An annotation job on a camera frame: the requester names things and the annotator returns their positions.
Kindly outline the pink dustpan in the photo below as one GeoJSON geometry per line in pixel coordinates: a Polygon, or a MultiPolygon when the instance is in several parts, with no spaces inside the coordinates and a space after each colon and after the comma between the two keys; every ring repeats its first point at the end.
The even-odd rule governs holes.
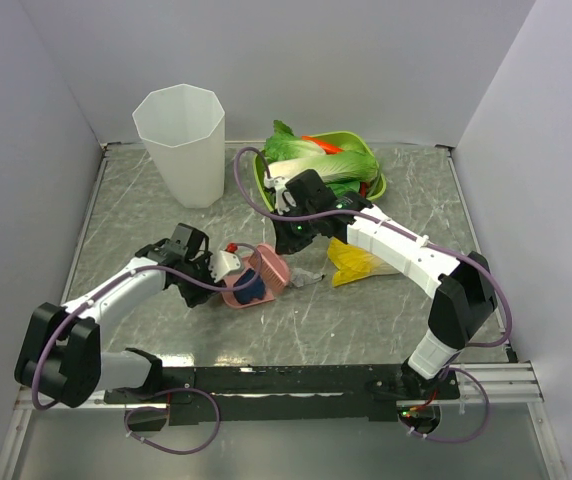
{"type": "MultiPolygon", "coordinates": [[[[230,274],[224,278],[227,287],[237,287],[252,279],[256,270],[251,266],[249,260],[249,256],[243,257],[243,270],[240,273],[230,274]]],[[[225,304],[233,309],[249,308],[275,300],[275,295],[262,277],[259,277],[250,286],[242,290],[223,292],[222,297],[225,304]]]]}

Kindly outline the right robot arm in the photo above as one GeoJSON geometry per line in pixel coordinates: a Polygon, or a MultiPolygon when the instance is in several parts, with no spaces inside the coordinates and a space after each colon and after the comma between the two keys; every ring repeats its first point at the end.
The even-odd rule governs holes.
{"type": "Polygon", "coordinates": [[[290,180],[267,176],[264,185],[275,196],[278,254],[295,254],[318,235],[336,239],[374,255],[431,299],[427,331],[400,374],[410,396],[428,396],[446,365],[497,308],[486,259],[476,252],[457,258],[435,250],[427,238],[403,228],[358,193],[336,196],[312,169],[290,180]]]}

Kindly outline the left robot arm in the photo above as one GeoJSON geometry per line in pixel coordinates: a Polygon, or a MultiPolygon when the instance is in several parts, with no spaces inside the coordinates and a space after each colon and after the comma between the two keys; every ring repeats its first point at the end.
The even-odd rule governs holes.
{"type": "Polygon", "coordinates": [[[226,250],[211,252],[208,236],[178,224],[169,238],[139,249],[118,273],[62,305],[44,303],[29,321],[15,367],[18,383],[39,410],[78,407],[97,391],[129,390],[142,402],[164,387],[160,358],[130,348],[102,349],[102,337],[147,299],[176,286],[185,304],[205,303],[241,266],[226,250]]]}

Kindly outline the pink hand brush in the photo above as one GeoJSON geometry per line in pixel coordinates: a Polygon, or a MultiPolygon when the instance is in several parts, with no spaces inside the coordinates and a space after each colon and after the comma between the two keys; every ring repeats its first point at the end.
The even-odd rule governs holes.
{"type": "Polygon", "coordinates": [[[274,296],[281,295],[290,283],[290,268],[272,246],[260,243],[256,250],[249,257],[249,265],[259,273],[266,288],[274,296]]]}

